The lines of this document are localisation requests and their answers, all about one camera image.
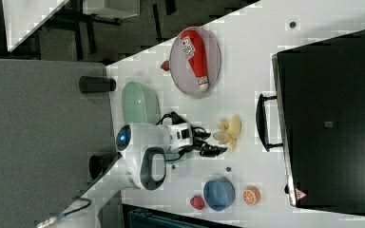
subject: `pink plate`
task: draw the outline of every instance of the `pink plate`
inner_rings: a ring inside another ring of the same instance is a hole
[[[205,45],[207,71],[209,78],[209,88],[206,91],[200,91],[200,87],[195,78],[194,71],[186,60],[183,53],[181,39],[179,34],[174,41],[170,52],[170,73],[174,84],[177,88],[190,96],[202,97],[206,92],[212,89],[213,84],[218,79],[221,69],[221,52],[215,38],[206,30],[199,27],[186,28],[195,30],[203,39]]]

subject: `briefcase handle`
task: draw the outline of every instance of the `briefcase handle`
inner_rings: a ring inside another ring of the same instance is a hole
[[[257,122],[257,130],[259,133],[260,141],[265,147],[266,151],[269,152],[269,149],[274,147],[281,147],[283,143],[270,144],[268,137],[268,122],[266,121],[266,112],[265,112],[265,102],[270,100],[275,100],[277,96],[265,97],[263,94],[259,95],[259,101],[257,103],[257,111],[256,111],[256,122]]]

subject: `red warning label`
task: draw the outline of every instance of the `red warning label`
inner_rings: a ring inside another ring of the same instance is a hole
[[[297,188],[295,188],[295,190],[296,190],[296,198],[297,198],[298,200],[301,200],[301,199],[303,199],[303,198],[307,197],[307,194],[305,194],[305,193],[301,192],[301,191],[300,191],[300,190],[298,190]]]

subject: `light green bowl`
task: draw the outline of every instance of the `light green bowl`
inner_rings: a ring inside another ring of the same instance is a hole
[[[160,119],[156,93],[146,85],[127,83],[123,90],[122,106],[125,124],[156,124]]]

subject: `black cylinder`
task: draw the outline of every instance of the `black cylinder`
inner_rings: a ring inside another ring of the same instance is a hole
[[[114,91],[116,85],[114,79],[107,77],[82,76],[79,80],[79,89],[84,94]]]
[[[100,175],[103,175],[116,156],[116,153],[91,156],[90,161],[88,162],[90,176],[95,180]]]

